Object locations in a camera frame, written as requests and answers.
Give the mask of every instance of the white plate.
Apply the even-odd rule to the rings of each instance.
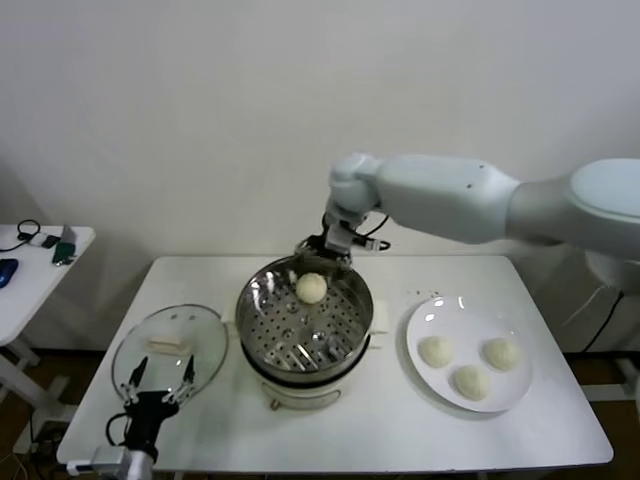
[[[443,368],[430,367],[418,352],[420,342],[434,335],[446,337],[453,343],[453,360]],[[482,355],[483,344],[497,337],[512,339],[522,350],[519,364],[508,372],[493,368]],[[411,361],[424,381],[440,396],[469,410],[508,410],[531,386],[531,359],[508,319],[487,306],[462,297],[437,297],[420,305],[407,325],[407,347]],[[484,400],[468,400],[456,390],[452,375],[464,365],[478,365],[489,375],[491,392]]]

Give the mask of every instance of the white wall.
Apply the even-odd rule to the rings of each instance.
[[[639,17],[633,0],[0,3],[5,217],[99,235],[30,333],[106,346],[159,255],[289,252],[353,150],[524,180],[639,157]],[[384,233],[395,253],[531,253]]]

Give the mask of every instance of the cable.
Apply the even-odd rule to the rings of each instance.
[[[363,235],[365,237],[369,237],[371,235],[373,235],[374,233],[376,233],[378,230],[380,230],[382,227],[384,227],[384,224],[387,223],[387,221],[389,220],[389,215],[386,215],[382,221],[378,224],[377,227],[375,227],[373,230],[371,230],[370,232],[367,233],[363,233]]]
[[[566,327],[567,325],[569,325],[573,319],[575,319],[578,315],[580,315],[580,313],[587,308],[589,305],[591,305],[591,302],[593,301],[594,298],[596,298],[596,295],[598,295],[598,293],[600,293],[602,290],[604,290],[605,288],[609,288],[606,285],[600,285],[598,288],[596,288],[596,290],[591,294],[591,296],[589,297],[589,299],[584,302],[582,304],[582,306],[580,306],[580,308],[578,308],[575,312],[573,312],[573,314],[567,318],[564,323],[562,324],[563,327]]]
[[[113,417],[107,420],[107,424],[104,427],[104,434],[107,437],[107,441],[109,442],[109,445],[111,445],[112,447],[115,447],[116,443],[113,441],[113,438],[111,438],[111,424],[114,422],[114,420],[117,420],[122,417],[127,417],[127,416],[128,416],[128,413],[126,412],[116,413]]]
[[[32,445],[35,444],[36,440],[33,434],[33,413],[34,410],[31,408],[29,413],[29,438]],[[64,428],[50,428],[38,435],[37,448],[34,452],[30,453],[29,458],[40,480],[47,480],[41,470],[42,466],[49,468],[49,480],[54,479],[56,472],[66,472],[66,467],[58,464],[56,458],[58,447],[62,442],[64,434]]]
[[[36,227],[36,231],[35,232],[25,232],[23,230],[24,225],[26,224],[33,224]],[[29,243],[29,241],[36,236],[37,234],[40,233],[40,230],[42,229],[42,226],[40,225],[39,222],[37,222],[36,220],[33,219],[26,219],[26,220],[22,220],[16,227],[18,229],[18,239],[24,239],[22,240],[20,243],[18,243],[17,245],[14,245],[13,247],[9,247],[9,248],[0,248],[0,253],[7,253],[7,252],[13,252],[14,250],[17,250],[18,248],[20,248],[21,246],[23,246],[25,243]]]
[[[584,349],[582,350],[581,353],[586,353],[593,346],[593,344],[596,342],[598,337],[600,337],[600,334],[602,333],[602,331],[607,327],[607,325],[609,325],[609,322],[613,318],[613,314],[616,311],[616,307],[620,303],[620,300],[623,299],[623,297],[624,297],[624,294],[622,292],[619,292],[618,293],[618,298],[616,298],[616,301],[613,302],[613,305],[611,305],[611,310],[609,310],[609,315],[607,315],[607,318],[605,319],[605,321],[602,323],[602,325],[600,326],[600,328],[598,329],[596,334],[593,336],[593,338],[587,344],[587,346],[584,347]]]
[[[6,454],[4,457],[2,457],[2,459],[0,459],[0,463],[4,463],[9,458],[13,458],[18,464],[18,468],[16,468],[16,471],[13,473],[12,479],[16,480],[18,478],[18,473],[22,472],[22,475],[24,476],[24,480],[29,480],[29,473],[27,472],[27,469],[25,468],[25,466],[23,465],[23,463],[20,461],[20,459],[15,453]]]
[[[341,226],[342,228],[344,228],[347,232],[351,233],[352,235],[355,235],[356,237],[358,237],[360,240],[362,240],[363,245],[361,246],[365,246],[366,242],[369,242],[371,240],[373,240],[371,238],[370,235],[372,235],[373,233],[377,232],[378,230],[380,230],[385,223],[387,223],[387,220],[389,220],[389,215],[387,215],[382,222],[380,222],[378,224],[377,227],[375,227],[373,230],[371,230],[370,232],[364,234],[364,233],[358,233],[355,230],[353,230],[351,227],[349,227],[349,224],[347,222],[341,222]],[[386,240],[378,240],[380,242],[380,248],[378,248],[378,251],[380,252],[384,252],[385,250],[389,250],[391,248],[391,243],[387,242]]]

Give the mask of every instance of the glass lid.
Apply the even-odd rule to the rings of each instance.
[[[122,340],[111,380],[126,400],[125,387],[134,369],[144,364],[136,375],[138,392],[175,392],[193,374],[193,396],[213,379],[226,351],[227,330],[220,315],[201,305],[168,307],[145,318]]]

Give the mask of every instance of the black cable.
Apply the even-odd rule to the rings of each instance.
[[[389,215],[385,216],[384,219],[378,224],[377,227],[375,227],[373,230],[371,230],[370,232],[367,233],[363,233],[363,235],[365,237],[369,237],[371,235],[373,235],[374,233],[376,233],[378,230],[380,230],[382,227],[384,227],[384,224],[387,223],[387,221],[389,220]]]
[[[38,436],[38,449],[31,455],[31,463],[33,463],[40,480],[45,480],[45,475],[41,470],[42,466],[48,469],[49,480],[54,478],[56,472],[66,472],[66,468],[58,464],[56,458],[64,433],[64,428],[51,428]]]
[[[26,224],[33,224],[36,227],[36,231],[35,232],[25,232],[23,227]],[[7,252],[13,252],[14,250],[17,250],[18,248],[20,248],[21,246],[23,246],[25,243],[29,243],[29,241],[36,236],[37,234],[40,233],[40,230],[42,229],[42,226],[40,225],[39,222],[37,222],[36,220],[33,220],[31,218],[28,218],[26,220],[22,220],[18,225],[17,225],[17,230],[18,230],[18,239],[21,240],[20,243],[18,243],[17,245],[14,245],[13,247],[10,248],[0,248],[0,253],[7,253]]]
[[[349,224],[347,222],[341,222],[341,226],[342,228],[344,228],[347,232],[351,233],[352,235],[355,235],[356,237],[358,237],[361,241],[362,241],[362,245],[361,246],[365,246],[366,242],[369,241],[373,241],[374,239],[372,239],[370,237],[371,234],[377,232],[378,230],[380,230],[384,224],[387,222],[387,220],[389,219],[389,216],[387,215],[384,220],[382,220],[382,222],[380,222],[378,224],[378,226],[376,228],[374,228],[373,230],[371,230],[370,232],[368,232],[367,234],[364,233],[358,233],[355,230],[353,230],[351,227],[349,227]],[[380,248],[378,249],[380,252],[384,252],[385,250],[389,250],[391,248],[391,243],[387,242],[386,240],[379,240],[380,242]]]
[[[609,322],[613,318],[613,314],[616,311],[616,307],[618,306],[618,304],[620,303],[620,300],[622,300],[623,297],[624,297],[624,294],[622,292],[619,292],[618,298],[616,298],[616,301],[613,302],[613,305],[611,305],[611,310],[609,310],[609,315],[607,315],[607,318],[605,319],[603,324],[600,326],[596,334],[593,336],[591,341],[587,344],[586,347],[584,347],[584,349],[580,353],[586,353],[587,350],[589,350],[593,346],[593,344],[596,342],[596,340],[600,337],[600,334],[602,333],[602,331],[607,327],[607,325],[609,325]]]
[[[33,411],[34,411],[34,408],[30,406],[29,407],[29,440],[31,440],[31,445],[35,444],[35,438],[33,436]],[[29,450],[29,458],[32,460],[33,467],[36,473],[38,474],[38,477],[40,478],[40,480],[47,480],[44,474],[42,473],[42,471],[40,471],[40,462],[38,459],[38,455],[36,455],[36,452],[31,452],[31,450]]]
[[[51,470],[49,470],[49,480],[55,480],[56,478],[56,473],[63,473],[66,475],[66,478],[71,478],[69,477],[69,475],[67,474],[67,467],[66,465],[56,465],[55,467],[53,467]]]
[[[107,421],[107,425],[104,427],[104,434],[107,437],[107,441],[109,442],[109,445],[111,445],[112,447],[115,447],[116,443],[113,441],[113,438],[111,438],[111,424],[114,422],[114,420],[117,420],[122,417],[126,417],[127,415],[128,414],[126,412],[116,413],[113,417],[111,417]]]

